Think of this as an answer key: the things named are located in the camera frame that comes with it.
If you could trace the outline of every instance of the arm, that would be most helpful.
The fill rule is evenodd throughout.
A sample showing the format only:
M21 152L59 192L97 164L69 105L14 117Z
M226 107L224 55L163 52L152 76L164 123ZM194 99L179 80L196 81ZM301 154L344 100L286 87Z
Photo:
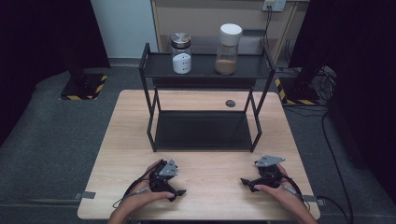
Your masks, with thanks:
M281 165L277 165L279 170L286 175L285 169ZM305 205L301 203L300 199L287 191L282 185L292 188L289 181L285 178L281 180L281 185L277 189L270 188L265 185L256 185L255 189L263 191L274 197L279 203L288 210L291 215L297 220L299 224L317 224L317 221L312 217L311 213L306 209Z
M155 166L157 161L150 165L148 170ZM149 174L147 174L142 182L138 183L133 189L131 189L131 193L136 193L138 190L146 188L149 186ZM173 198L175 195L170 192L152 192L150 189L136 194L134 196L128 197L122 201L122 203L117 207L113 213L111 213L110 219L108 220L108 224L124 224L128 217L131 216L137 210L143 208L148 203L152 203L154 201L160 199Z

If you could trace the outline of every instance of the handheld controller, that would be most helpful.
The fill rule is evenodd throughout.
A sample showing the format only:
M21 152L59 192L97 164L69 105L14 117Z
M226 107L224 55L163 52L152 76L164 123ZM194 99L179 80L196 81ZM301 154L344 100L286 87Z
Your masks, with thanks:
M177 175L177 166L175 160L165 161L160 160L155 167L148 170L145 174L140 176L134 183L129 186L125 191L122 199L125 199L130 195L131 189L133 189L138 183L142 182L143 178L149 173L149 187L153 192L169 191L175 194L175 197L168 199L170 202L174 201L177 196L183 195L186 190L175 190L169 185L168 180L172 179Z
M261 177L252 181L241 178L242 184L248 186L251 192L258 191L254 188L255 185L266 185L274 189L278 188L283 175L276 164L284 160L284 158L263 155L259 161L254 162L259 169L259 175Z

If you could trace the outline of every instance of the hazard tape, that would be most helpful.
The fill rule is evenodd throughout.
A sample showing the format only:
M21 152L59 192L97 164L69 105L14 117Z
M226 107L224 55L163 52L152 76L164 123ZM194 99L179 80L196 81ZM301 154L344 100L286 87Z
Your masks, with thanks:
M319 105L320 101L309 101L309 100L289 100L286 93L283 91L282 84L280 83L280 80L277 78L275 80L275 84L277 87L277 90L279 92L279 98L282 101L282 104L284 105Z
M95 94L93 95L65 95L61 96L60 100L94 100L99 96L100 91L102 90L103 86L105 85L107 76L103 75L101 81L96 88Z

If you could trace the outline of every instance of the glass jar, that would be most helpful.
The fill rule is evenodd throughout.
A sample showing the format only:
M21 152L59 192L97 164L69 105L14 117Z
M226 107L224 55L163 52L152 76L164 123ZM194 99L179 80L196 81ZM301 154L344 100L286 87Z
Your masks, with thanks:
M191 37L185 33L177 33L171 37L172 64L178 74L186 74L191 70Z
M216 71L222 75L230 75L236 71L238 44L242 28L227 23L220 27L219 47L216 55Z

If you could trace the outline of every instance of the jar lid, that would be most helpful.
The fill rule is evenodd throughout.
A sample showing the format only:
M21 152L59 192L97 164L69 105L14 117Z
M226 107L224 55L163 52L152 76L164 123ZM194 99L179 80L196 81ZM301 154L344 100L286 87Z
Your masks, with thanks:
M235 46L239 43L242 28L236 24L226 23L220 27L220 42L226 46Z
M175 49L186 49L191 45L191 36L185 33L176 33L171 39L172 47Z

